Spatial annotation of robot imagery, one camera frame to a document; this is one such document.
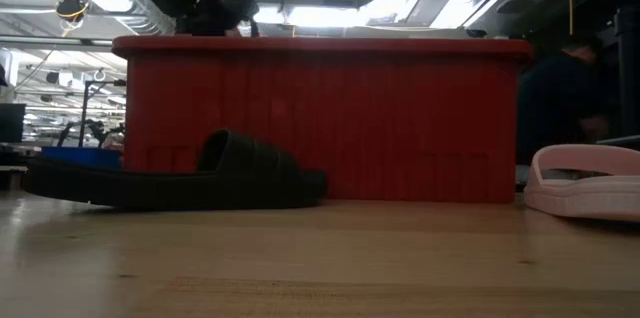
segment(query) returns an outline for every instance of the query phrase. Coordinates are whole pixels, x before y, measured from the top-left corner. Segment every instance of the blue bin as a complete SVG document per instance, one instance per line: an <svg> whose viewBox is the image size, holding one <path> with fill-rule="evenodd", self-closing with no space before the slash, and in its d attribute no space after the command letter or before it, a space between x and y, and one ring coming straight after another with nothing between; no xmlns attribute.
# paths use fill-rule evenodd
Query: blue bin
<svg viewBox="0 0 640 318"><path fill-rule="evenodd" d="M99 148L42 147L42 156L90 167L120 169L120 152Z"/></svg>

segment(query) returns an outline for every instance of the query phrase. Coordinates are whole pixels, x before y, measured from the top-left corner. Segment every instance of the pink slide sandal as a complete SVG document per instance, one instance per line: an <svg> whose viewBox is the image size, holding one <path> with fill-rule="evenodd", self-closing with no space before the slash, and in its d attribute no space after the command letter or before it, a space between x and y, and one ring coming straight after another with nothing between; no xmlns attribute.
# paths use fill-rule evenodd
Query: pink slide sandal
<svg viewBox="0 0 640 318"><path fill-rule="evenodd" d="M543 179L540 172L548 169L611 175ZM640 152L581 144L543 148L533 157L524 199L529 207L557 216L640 222Z"/></svg>

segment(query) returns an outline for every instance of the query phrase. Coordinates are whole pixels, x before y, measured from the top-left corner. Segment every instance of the ceiling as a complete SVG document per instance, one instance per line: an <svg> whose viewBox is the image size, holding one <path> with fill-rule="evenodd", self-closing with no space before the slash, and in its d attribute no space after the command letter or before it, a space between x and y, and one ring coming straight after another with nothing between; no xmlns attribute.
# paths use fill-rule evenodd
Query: ceiling
<svg viewBox="0 0 640 318"><path fill-rule="evenodd" d="M13 82L18 85L15 102L26 103L28 112L38 117L30 120L26 130L30 133L37 132L39 126L51 126L51 122L55 122L55 126L79 119L84 93L83 79L102 79L102 74L105 75L103 82L126 79L125 60L111 54L108 46L94 49L83 42L84 39L111 40L136 34L120 19L128 13L113 15L92 4L82 24L69 30L69 25L61 22L55 13L56 4L60 1L0 0L0 36L4 37L0 38L0 48L4 52L11 52L19 62L17 79ZM293 26L292 23L295 23L293 19L296 14L299 22L304 23L300 7L323 6L326 5L325 0L258 0L262 19L260 29L264 36L281 37L466 38L468 35L460 28L467 22L464 28L485 30L489 36L498 36L537 29L568 9L568 0L536 0L534 5L517 14L496 12L496 7L504 0L492 0L489 7L486 7L489 0L358 1L356 5L363 5L360 10L341 11L344 18L338 19L339 22L353 19L357 22L354 23L356 26L323 27L322 24ZM483 7L488 9L478 14ZM144 9L141 12L136 14L145 14ZM321 23L337 14L332 10L325 17L318 16L325 14L324 11L316 9L313 12L316 21ZM398 19L401 14L406 14L406 18ZM45 39L63 34L70 38L69 42L76 38L83 40L63 46ZM16 42L8 39L8 36L41 38L31 42ZM72 74L76 82L70 86L48 83L47 75L56 72L62 72L63 76ZM125 89L113 85L102 89L100 92L94 88L90 90L95 96L88 102L88 116L117 125L124 119Z"/></svg>

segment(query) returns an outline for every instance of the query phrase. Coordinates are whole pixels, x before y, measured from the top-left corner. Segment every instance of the wooden surface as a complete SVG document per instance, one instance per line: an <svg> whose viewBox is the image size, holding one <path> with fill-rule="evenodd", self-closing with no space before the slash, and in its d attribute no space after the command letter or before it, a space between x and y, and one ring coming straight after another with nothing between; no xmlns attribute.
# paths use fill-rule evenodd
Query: wooden surface
<svg viewBox="0 0 640 318"><path fill-rule="evenodd" d="M516 206L0 198L0 317L638 317L640 227Z"/></svg>

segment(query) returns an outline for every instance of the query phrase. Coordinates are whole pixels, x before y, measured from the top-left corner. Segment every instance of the desk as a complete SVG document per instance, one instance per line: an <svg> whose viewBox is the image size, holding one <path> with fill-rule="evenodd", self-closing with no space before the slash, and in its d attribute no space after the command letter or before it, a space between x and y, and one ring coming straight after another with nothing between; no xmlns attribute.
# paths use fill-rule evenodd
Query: desk
<svg viewBox="0 0 640 318"><path fill-rule="evenodd" d="M0 198L2 317L638 317L640 227L510 205Z"/></svg>

